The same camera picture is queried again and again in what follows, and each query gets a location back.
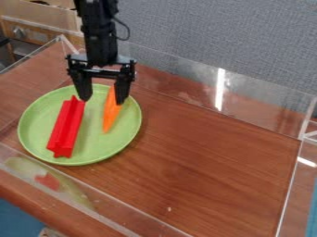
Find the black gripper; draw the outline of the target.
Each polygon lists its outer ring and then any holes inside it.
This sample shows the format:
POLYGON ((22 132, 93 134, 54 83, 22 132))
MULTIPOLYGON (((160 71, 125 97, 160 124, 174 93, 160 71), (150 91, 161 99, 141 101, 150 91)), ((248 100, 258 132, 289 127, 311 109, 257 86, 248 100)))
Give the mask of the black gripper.
POLYGON ((114 84, 117 105, 122 105, 130 94, 131 82, 137 77, 137 60, 118 55, 106 65, 93 64, 86 54, 70 54, 67 73, 73 78, 78 97, 87 102, 93 97, 93 78, 117 80, 114 84))

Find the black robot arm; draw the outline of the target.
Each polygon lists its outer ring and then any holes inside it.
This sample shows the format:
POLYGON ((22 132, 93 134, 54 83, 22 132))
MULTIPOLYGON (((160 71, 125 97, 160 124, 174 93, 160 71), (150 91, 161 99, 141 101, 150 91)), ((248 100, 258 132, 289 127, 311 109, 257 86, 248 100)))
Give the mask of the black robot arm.
POLYGON ((78 16, 82 18, 81 30, 85 35, 86 53, 70 54, 67 72, 73 78, 79 98, 93 97, 93 78, 115 80, 114 100, 122 105, 130 94, 135 80, 137 60, 118 53, 118 41, 126 41, 117 34, 115 23, 127 25, 115 18, 119 12, 118 0, 74 0, 78 16))

